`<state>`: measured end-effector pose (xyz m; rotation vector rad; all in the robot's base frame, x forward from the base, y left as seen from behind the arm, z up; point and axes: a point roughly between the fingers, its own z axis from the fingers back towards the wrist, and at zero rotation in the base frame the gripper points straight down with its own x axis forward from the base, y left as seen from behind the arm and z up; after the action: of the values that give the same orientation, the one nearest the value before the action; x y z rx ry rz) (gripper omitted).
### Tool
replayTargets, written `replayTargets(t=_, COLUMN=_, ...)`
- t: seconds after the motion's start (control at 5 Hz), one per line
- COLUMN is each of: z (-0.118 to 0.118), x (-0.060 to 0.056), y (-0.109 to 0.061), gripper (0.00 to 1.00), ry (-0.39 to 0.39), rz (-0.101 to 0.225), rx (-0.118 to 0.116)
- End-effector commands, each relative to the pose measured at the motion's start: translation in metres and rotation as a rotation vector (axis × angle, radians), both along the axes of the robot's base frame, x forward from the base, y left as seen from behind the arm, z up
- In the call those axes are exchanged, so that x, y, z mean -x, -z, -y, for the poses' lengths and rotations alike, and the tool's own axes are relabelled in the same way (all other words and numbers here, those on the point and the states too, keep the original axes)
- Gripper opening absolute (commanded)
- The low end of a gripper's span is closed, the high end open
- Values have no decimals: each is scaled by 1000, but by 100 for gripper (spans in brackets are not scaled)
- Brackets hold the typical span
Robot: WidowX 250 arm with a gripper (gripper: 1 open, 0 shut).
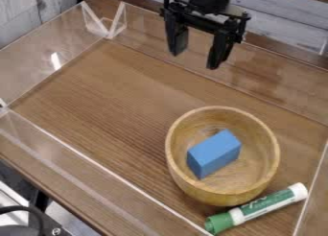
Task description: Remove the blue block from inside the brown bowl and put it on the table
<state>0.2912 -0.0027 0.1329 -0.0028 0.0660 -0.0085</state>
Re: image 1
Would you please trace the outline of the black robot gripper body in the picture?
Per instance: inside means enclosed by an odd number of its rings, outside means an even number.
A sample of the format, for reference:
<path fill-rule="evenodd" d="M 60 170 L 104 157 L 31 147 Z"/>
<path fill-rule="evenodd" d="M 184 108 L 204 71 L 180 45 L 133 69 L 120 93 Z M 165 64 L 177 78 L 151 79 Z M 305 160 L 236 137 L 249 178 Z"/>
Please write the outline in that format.
<path fill-rule="evenodd" d="M 231 0 L 164 0 L 161 16 L 168 34 L 192 27 L 211 34 L 228 30 L 243 35 L 251 19 Z"/>

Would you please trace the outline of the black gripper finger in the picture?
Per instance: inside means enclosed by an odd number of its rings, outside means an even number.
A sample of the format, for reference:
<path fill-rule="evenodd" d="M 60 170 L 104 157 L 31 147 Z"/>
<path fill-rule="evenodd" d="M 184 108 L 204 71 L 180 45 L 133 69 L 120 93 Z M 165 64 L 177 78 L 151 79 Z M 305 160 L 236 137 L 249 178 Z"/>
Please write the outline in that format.
<path fill-rule="evenodd" d="M 188 28 L 180 22 L 176 14 L 167 12 L 165 19 L 165 32 L 168 48 L 173 56 L 177 56 L 187 48 L 188 45 Z"/>
<path fill-rule="evenodd" d="M 213 35 L 213 45 L 208 55 L 207 68 L 215 70 L 227 61 L 233 48 L 233 36 L 227 31 L 217 31 Z"/>

